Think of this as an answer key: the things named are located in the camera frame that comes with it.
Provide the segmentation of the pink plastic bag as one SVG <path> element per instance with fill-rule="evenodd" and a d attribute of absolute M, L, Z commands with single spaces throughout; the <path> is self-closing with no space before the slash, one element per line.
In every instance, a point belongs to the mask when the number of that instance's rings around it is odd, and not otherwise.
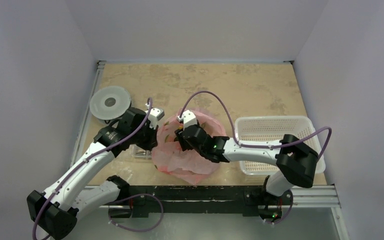
<path fill-rule="evenodd" d="M 220 166 L 200 156 L 195 150 L 183 151 L 175 135 L 180 127 L 175 115 L 162 122 L 157 131 L 158 145 L 152 149 L 151 159 L 158 171 L 197 185 Z"/>

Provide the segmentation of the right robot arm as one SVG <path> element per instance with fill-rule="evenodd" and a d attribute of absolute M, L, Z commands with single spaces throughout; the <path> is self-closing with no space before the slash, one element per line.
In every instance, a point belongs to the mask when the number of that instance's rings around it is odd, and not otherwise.
<path fill-rule="evenodd" d="M 294 186 L 313 187 L 319 154 L 292 134 L 262 145 L 237 143 L 228 136 L 211 136 L 197 124 L 182 127 L 174 133 L 183 151 L 194 150 L 212 163 L 249 161 L 278 167 L 260 191 L 262 200 L 268 204 Z"/>

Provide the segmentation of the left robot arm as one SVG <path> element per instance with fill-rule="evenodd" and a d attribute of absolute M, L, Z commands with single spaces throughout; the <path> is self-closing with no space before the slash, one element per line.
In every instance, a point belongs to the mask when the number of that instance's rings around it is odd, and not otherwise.
<path fill-rule="evenodd" d="M 34 240 L 61 240 L 77 222 L 101 205 L 129 199 L 129 184 L 111 176 L 93 190 L 85 186 L 107 164 L 131 145 L 150 151 L 157 146 L 158 121 L 165 115 L 156 107 L 146 111 L 130 107 L 124 115 L 101 128 L 80 159 L 55 183 L 27 196 Z"/>

